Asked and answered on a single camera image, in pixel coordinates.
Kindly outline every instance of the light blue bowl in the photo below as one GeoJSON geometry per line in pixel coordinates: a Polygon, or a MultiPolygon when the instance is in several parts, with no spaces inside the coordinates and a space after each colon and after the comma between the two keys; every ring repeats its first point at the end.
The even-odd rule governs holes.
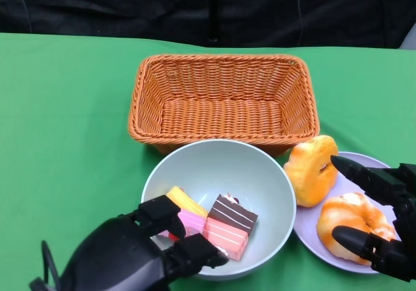
{"type": "MultiPolygon", "coordinates": [[[[233,140],[184,146],[153,170],[142,201],[166,194],[173,186],[207,210],[219,194],[230,193],[259,216],[241,261],[204,267],[198,274],[203,279],[223,281],[251,273],[283,247],[293,229],[296,199],[290,180],[273,158],[254,146],[233,140]]],[[[161,248],[169,245],[159,236],[153,239],[161,248]]]]}

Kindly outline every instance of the orange donut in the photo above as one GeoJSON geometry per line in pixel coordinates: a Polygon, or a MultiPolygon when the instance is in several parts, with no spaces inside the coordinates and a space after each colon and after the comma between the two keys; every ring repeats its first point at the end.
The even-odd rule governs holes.
{"type": "Polygon", "coordinates": [[[335,140],[326,135],[293,148],[283,169],[292,182],[298,205],[314,207],[335,185],[338,171],[331,163],[331,155],[338,155],[338,147],[335,140]]]}
{"type": "Polygon", "coordinates": [[[339,225],[374,233],[388,241],[396,238],[395,229],[387,222],[383,212],[359,192],[351,192],[326,200],[317,223],[317,232],[320,241],[336,257],[352,260],[361,265],[370,265],[369,261],[349,252],[335,241],[332,237],[332,230],[339,225]]]}

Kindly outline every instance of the toy food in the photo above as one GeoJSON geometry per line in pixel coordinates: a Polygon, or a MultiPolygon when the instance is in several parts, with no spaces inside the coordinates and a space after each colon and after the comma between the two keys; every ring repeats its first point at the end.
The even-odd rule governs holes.
{"type": "Polygon", "coordinates": [[[326,135],[293,148],[283,169],[292,182],[298,205],[314,207],[335,185],[338,171],[331,163],[331,155],[338,155],[338,147],[333,138],[326,135]]]}
{"type": "Polygon", "coordinates": [[[241,259],[248,243],[247,232],[212,218],[207,218],[203,235],[232,260],[241,259]]]}
{"type": "MultiPolygon", "coordinates": [[[[185,209],[181,209],[181,212],[177,215],[179,219],[182,221],[183,226],[185,226],[186,235],[192,236],[193,234],[198,234],[203,231],[203,227],[205,225],[206,219],[202,216],[199,216],[195,213],[189,212],[185,209]]],[[[175,236],[170,234],[168,231],[163,231],[160,233],[160,235],[171,238],[172,240],[177,240],[175,236]]]]}
{"type": "Polygon", "coordinates": [[[236,227],[251,235],[257,215],[240,206],[236,199],[229,194],[226,196],[219,195],[214,202],[208,217],[221,221],[227,225],[236,227]]]}
{"type": "Polygon", "coordinates": [[[181,209],[195,213],[203,218],[207,217],[208,212],[201,205],[197,204],[197,202],[189,198],[179,187],[173,187],[166,195],[181,209]]]}
{"type": "Polygon", "coordinates": [[[395,239],[395,229],[387,222],[383,212],[359,192],[351,192],[326,200],[317,223],[317,232],[322,243],[336,257],[352,260],[362,265],[370,265],[369,261],[349,252],[335,241],[332,237],[332,230],[339,225],[374,233],[386,240],[395,239]]]}

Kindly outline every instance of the black cloth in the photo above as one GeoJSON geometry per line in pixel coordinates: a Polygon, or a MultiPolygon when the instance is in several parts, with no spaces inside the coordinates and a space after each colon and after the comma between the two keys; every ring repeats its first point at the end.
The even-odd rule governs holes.
{"type": "MultiPolygon", "coordinates": [[[[33,33],[150,38],[219,47],[398,47],[416,0],[25,0],[33,33]],[[212,33],[218,41],[210,42],[212,33]]],[[[21,0],[0,0],[0,32],[28,32],[21,0]]]]}

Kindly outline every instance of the orange wicker basket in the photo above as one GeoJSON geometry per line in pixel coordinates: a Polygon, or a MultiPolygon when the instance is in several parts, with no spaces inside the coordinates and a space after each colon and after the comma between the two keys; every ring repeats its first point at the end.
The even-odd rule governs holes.
{"type": "Polygon", "coordinates": [[[319,133],[305,62],[289,55],[157,55],[139,67],[129,133],[162,154],[227,138],[272,156],[319,133]]]}

